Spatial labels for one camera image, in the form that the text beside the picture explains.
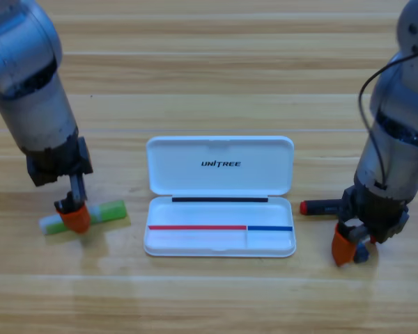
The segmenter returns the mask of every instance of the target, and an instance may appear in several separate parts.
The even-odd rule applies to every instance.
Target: red stripe
[[[245,225],[149,225],[150,230],[246,230]]]

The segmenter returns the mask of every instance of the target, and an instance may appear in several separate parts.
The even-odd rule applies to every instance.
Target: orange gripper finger
[[[353,260],[356,253],[356,244],[349,242],[338,232],[338,225],[334,229],[334,237],[332,242],[333,259],[338,267],[343,266]]]
[[[76,233],[85,233],[90,228],[91,217],[86,205],[82,205],[79,210],[69,214],[58,213],[65,226]]]

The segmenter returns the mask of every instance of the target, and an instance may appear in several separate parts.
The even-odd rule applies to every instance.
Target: red marker cap
[[[304,215],[308,213],[307,203],[305,201],[300,203],[300,213]]]

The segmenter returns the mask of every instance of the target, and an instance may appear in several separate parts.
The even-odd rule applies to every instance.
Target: green marker
[[[127,216],[127,210],[123,200],[88,207],[88,212],[91,216],[91,225],[106,221],[115,221],[116,219],[122,219]],[[39,227],[45,235],[69,231],[58,214],[40,219]]]

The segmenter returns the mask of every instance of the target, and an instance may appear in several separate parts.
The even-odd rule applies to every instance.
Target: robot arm
[[[418,0],[404,8],[397,34],[400,51],[390,62],[393,66],[381,74],[371,97],[375,118],[371,134],[378,150],[369,138],[355,184],[341,200],[301,204],[303,214],[339,217],[332,242],[338,266],[360,262],[358,250],[367,237],[383,243],[400,233],[409,218],[407,204],[418,192]],[[352,218],[362,224],[347,226]]]
[[[93,169],[57,73],[61,59],[59,36],[35,1],[0,0],[0,114],[34,184],[69,175],[72,191],[55,207],[86,215],[83,174]]]

